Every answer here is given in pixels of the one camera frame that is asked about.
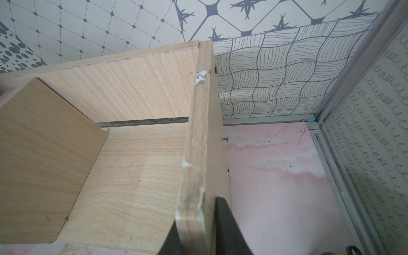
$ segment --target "white sticker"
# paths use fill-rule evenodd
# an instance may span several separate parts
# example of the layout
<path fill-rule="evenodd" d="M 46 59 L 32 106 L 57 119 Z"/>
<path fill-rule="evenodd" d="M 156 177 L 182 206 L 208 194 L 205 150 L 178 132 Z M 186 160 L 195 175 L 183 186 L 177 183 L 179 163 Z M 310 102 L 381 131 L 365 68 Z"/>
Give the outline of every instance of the white sticker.
<path fill-rule="evenodd" d="M 205 81 L 205 76 L 207 75 L 207 70 L 201 71 L 195 75 L 195 84 L 194 86 L 197 86 L 197 84 Z"/>

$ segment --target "black object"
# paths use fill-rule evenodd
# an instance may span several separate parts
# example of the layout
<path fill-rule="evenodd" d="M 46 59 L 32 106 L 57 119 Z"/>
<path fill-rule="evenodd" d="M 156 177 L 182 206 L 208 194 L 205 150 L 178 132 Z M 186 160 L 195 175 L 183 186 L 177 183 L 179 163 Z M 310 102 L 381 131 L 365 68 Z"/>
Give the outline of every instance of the black object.
<path fill-rule="evenodd" d="M 177 232 L 176 221 L 173 221 L 173 225 L 171 226 L 167 238 L 157 255 L 185 255 L 184 248 Z"/>
<path fill-rule="evenodd" d="M 253 255 L 238 228 L 227 201 L 223 197 L 215 199 L 214 218 L 216 255 Z M 157 255 L 186 255 L 175 221 Z"/>
<path fill-rule="evenodd" d="M 347 246 L 346 248 L 347 255 L 353 255 L 353 251 L 355 251 L 356 255 L 363 255 L 361 251 L 354 245 Z"/>

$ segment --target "wooden shelf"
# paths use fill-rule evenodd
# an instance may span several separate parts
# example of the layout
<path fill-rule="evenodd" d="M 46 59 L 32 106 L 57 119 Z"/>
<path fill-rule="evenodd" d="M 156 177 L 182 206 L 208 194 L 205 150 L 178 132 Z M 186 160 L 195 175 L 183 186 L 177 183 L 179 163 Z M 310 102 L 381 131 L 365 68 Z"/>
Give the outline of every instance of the wooden shelf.
<path fill-rule="evenodd" d="M 188 123 L 109 134 L 57 242 L 156 254 L 174 221 Z"/>

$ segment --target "wood grain panel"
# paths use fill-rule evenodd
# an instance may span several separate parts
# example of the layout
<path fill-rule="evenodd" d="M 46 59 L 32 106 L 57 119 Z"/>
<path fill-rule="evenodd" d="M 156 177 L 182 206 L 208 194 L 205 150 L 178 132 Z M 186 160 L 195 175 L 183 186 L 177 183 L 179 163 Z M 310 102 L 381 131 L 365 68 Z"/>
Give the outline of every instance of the wood grain panel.
<path fill-rule="evenodd" d="M 187 123 L 109 135 L 57 241 L 157 254 L 174 221 Z"/>
<path fill-rule="evenodd" d="M 40 78 L 94 122 L 186 117 L 198 42 L 0 75 L 0 91 Z"/>
<path fill-rule="evenodd" d="M 196 73 L 206 79 L 193 88 L 176 222 L 188 254 L 214 253 L 214 207 L 217 196 L 231 206 L 231 180 L 222 140 L 221 107 L 211 41 L 200 42 Z"/>
<path fill-rule="evenodd" d="M 38 79 L 0 96 L 0 243 L 53 242 L 106 137 Z"/>

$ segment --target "polka dot pattern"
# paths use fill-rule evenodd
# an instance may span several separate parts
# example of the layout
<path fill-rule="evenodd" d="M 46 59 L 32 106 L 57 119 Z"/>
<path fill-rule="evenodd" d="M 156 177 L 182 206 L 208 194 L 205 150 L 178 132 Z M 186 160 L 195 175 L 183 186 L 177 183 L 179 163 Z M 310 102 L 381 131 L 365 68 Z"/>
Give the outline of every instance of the polka dot pattern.
<path fill-rule="evenodd" d="M 0 22 L 0 73 L 25 70 L 48 64 Z"/>

